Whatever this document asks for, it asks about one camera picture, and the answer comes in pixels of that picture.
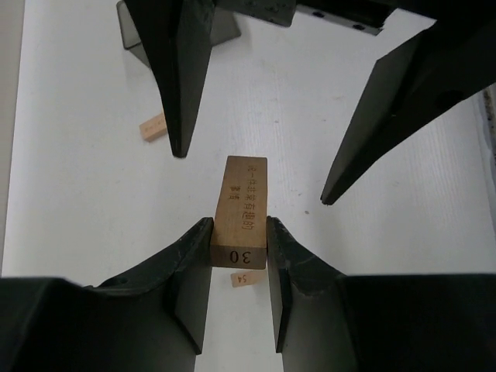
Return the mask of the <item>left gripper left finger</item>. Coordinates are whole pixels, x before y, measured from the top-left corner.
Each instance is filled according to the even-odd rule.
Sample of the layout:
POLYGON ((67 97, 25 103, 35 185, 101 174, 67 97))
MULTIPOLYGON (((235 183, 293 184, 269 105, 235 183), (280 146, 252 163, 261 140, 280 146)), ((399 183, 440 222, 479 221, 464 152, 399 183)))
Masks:
POLYGON ((97 287, 1 281, 3 371, 192 371, 202 352, 213 221, 97 287))

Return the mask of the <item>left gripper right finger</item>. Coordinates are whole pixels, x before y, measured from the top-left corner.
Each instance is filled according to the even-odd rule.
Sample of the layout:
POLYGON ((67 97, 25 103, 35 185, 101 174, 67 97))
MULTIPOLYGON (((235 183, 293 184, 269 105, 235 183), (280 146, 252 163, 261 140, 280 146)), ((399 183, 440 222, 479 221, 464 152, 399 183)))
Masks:
POLYGON ((347 276, 267 219, 276 351, 286 371, 493 371, 495 276, 347 276))

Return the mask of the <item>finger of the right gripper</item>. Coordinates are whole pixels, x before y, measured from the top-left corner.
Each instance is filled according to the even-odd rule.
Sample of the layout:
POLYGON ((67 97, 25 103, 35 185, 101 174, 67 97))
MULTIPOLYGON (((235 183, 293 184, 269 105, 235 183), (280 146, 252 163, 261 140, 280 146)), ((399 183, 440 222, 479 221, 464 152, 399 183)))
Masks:
POLYGON ((172 154, 185 158, 212 52, 215 3, 137 0, 126 6, 157 82, 172 154))

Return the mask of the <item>smoky transparent plastic box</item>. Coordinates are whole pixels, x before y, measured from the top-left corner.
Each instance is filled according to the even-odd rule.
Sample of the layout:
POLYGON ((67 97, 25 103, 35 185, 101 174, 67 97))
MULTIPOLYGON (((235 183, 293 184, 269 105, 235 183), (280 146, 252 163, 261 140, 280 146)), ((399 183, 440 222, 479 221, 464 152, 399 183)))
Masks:
MULTIPOLYGON (((150 63, 143 47, 134 21, 124 1, 116 3, 119 28, 123 49, 129 51, 134 57, 150 69, 150 63)), ((212 21, 210 41, 213 47, 227 43, 241 36, 238 22, 232 12, 216 9, 212 21)))

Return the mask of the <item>wood block one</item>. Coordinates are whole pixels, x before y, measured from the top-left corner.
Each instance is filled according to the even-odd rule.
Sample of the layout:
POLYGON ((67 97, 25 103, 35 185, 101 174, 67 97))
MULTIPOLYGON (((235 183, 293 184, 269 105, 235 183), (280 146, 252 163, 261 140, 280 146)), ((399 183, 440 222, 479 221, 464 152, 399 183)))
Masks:
POLYGON ((245 270, 230 274, 233 288, 253 286, 260 283, 266 277, 264 270, 245 270))

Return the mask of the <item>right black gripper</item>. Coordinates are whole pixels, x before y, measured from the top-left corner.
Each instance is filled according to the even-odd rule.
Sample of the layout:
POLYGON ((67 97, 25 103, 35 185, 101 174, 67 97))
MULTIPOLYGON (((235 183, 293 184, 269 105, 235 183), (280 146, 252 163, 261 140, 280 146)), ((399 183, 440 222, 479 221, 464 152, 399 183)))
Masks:
MULTIPOLYGON (((395 7, 353 0, 224 0, 226 11, 289 27, 297 12, 378 35, 395 7)), ((495 82, 495 21, 435 23, 377 60, 321 195, 334 204, 383 155, 495 82)))

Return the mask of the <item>wood block three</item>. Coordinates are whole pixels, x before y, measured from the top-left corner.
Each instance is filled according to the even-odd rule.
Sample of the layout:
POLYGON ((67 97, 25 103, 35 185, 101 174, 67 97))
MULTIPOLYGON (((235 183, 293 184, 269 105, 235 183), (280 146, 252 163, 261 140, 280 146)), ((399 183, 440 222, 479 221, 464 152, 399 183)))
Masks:
POLYGON ((266 267, 267 201, 267 158, 227 157, 210 240, 214 267, 266 267))

